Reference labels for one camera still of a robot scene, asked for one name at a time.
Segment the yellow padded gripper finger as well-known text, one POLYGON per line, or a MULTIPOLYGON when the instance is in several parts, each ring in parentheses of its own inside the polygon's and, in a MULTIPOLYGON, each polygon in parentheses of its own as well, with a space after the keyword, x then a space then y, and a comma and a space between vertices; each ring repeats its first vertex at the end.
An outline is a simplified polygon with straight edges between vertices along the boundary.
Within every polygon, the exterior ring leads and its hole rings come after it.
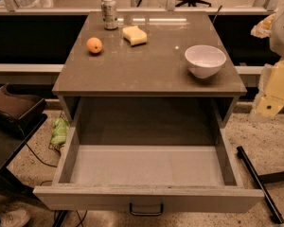
POLYGON ((271 35, 272 23, 274 18, 275 15, 270 14, 269 16, 261 20, 257 25, 252 28, 251 34, 260 39, 269 37, 271 35))
POLYGON ((265 64, 261 72, 258 93, 252 106, 257 118, 273 118, 284 107, 284 60, 275 65, 265 64))

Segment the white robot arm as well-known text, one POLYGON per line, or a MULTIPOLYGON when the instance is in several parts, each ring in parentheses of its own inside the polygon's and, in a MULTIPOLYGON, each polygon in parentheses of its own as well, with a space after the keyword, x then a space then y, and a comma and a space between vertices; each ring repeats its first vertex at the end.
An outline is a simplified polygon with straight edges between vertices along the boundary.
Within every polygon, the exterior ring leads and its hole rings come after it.
POLYGON ((254 118, 273 118, 284 107, 284 4, 254 26, 251 34, 268 37, 270 49, 280 56, 274 65, 264 65, 252 110, 254 118))

